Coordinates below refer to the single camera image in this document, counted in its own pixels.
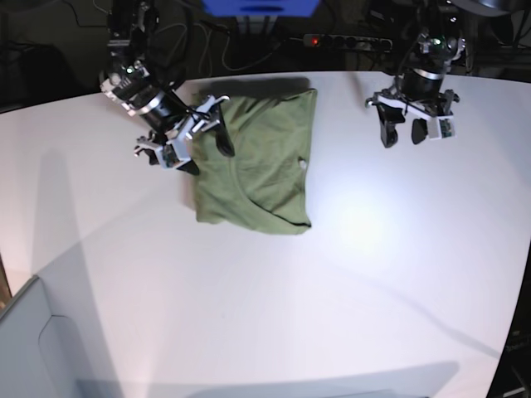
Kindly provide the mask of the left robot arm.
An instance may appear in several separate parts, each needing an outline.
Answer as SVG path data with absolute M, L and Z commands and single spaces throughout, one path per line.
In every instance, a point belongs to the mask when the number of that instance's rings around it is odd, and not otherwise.
M 442 90 L 452 63 L 465 50 L 465 38 L 457 22 L 457 11 L 443 1 L 416 1 L 417 6 L 408 46 L 398 63 L 392 84 L 366 99 L 366 107 L 378 112 L 380 138 L 384 148 L 398 141 L 396 126 L 412 121 L 412 142 L 455 136 L 451 106 L 460 96 Z

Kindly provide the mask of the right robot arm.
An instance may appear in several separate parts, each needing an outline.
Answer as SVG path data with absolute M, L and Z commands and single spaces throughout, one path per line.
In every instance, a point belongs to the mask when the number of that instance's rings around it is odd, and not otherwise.
M 134 155 L 144 153 L 152 165 L 191 175 L 200 173 L 192 158 L 192 141 L 214 134 L 217 150 L 235 154 L 222 115 L 226 95 L 208 95 L 197 105 L 186 104 L 176 90 L 186 80 L 192 33 L 186 32 L 183 53 L 162 62 L 154 53 L 153 39 L 159 14 L 153 1 L 114 1 L 107 17 L 109 61 L 100 75 L 100 90 L 128 115 L 149 127 L 137 138 Z

